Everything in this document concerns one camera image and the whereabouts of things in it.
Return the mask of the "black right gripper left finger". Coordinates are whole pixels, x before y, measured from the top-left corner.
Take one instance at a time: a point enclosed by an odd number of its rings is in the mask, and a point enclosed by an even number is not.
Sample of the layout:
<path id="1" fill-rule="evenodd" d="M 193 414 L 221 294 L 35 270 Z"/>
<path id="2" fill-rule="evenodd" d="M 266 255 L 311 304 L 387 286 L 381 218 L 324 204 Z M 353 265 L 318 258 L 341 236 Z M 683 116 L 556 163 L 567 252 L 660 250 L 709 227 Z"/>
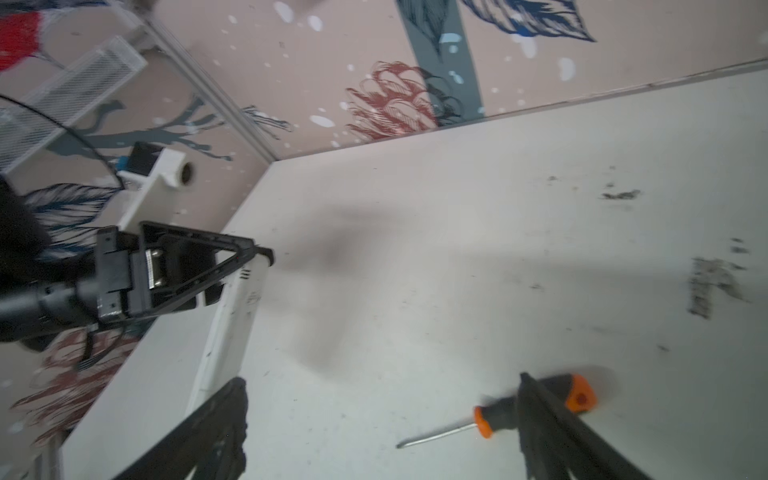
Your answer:
<path id="1" fill-rule="evenodd" d="M 119 479 L 238 479 L 246 469 L 246 381 L 234 377 Z"/>

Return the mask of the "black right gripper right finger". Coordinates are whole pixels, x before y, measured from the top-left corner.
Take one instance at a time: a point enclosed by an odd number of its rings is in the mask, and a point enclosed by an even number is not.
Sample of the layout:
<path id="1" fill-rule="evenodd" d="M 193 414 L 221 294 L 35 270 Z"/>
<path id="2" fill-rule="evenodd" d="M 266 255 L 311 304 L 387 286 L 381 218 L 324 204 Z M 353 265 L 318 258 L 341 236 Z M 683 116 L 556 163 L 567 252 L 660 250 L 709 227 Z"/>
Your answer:
<path id="1" fill-rule="evenodd" d="M 580 418 L 579 425 L 582 431 L 565 439 L 518 431 L 528 479 L 650 479 Z"/>

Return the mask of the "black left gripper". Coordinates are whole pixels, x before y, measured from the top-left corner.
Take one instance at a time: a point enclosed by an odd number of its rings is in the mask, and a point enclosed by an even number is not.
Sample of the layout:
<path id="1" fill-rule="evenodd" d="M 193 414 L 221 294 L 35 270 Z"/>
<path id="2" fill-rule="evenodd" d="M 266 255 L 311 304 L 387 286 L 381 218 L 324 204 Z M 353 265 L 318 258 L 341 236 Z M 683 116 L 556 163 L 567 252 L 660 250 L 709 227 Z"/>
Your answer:
<path id="1" fill-rule="evenodd" d="M 94 244 L 97 318 L 101 324 L 153 320 L 192 310 L 221 294 L 221 281 L 274 251 L 250 238 L 143 221 L 139 234 L 98 230 Z"/>

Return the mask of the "orange black screwdriver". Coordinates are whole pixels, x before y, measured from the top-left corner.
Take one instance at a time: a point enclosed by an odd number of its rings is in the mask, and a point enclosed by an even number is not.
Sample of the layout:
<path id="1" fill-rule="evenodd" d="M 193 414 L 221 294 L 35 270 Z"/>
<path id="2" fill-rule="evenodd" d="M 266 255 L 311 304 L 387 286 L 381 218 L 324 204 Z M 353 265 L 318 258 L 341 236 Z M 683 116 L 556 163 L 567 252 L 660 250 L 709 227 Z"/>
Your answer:
<path id="1" fill-rule="evenodd" d="M 536 429 L 557 438 L 573 438 L 583 429 L 579 416 L 597 405 L 596 393 L 580 374 L 566 373 L 543 379 L 525 375 L 515 394 L 476 406 L 470 419 L 404 439 L 396 447 L 404 449 L 472 429 L 485 439 L 513 430 L 526 436 Z"/>

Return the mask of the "white remote control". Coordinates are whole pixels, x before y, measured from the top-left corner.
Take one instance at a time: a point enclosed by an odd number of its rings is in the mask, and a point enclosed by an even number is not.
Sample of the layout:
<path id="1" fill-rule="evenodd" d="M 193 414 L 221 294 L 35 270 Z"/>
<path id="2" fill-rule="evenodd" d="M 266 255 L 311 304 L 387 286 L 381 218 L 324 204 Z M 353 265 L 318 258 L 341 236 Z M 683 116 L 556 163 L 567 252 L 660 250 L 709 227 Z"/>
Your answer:
<path id="1" fill-rule="evenodd" d="M 237 377 L 254 325 L 270 260 L 257 254 L 225 282 L 198 365 L 186 412 L 192 413 Z"/>

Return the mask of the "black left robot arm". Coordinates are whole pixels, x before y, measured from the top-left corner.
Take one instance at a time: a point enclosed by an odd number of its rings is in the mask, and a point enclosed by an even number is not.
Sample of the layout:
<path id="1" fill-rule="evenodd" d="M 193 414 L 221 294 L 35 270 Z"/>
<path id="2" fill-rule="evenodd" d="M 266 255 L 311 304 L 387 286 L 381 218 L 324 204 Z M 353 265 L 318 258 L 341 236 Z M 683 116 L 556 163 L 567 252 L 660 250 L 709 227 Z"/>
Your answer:
<path id="1" fill-rule="evenodd" d="M 271 249 L 233 235 L 161 223 L 146 213 L 100 228 L 94 246 L 46 261 L 50 236 L 7 182 L 1 184 L 1 340 L 44 350 L 61 332 L 100 331 L 189 310 L 198 294 Z"/>

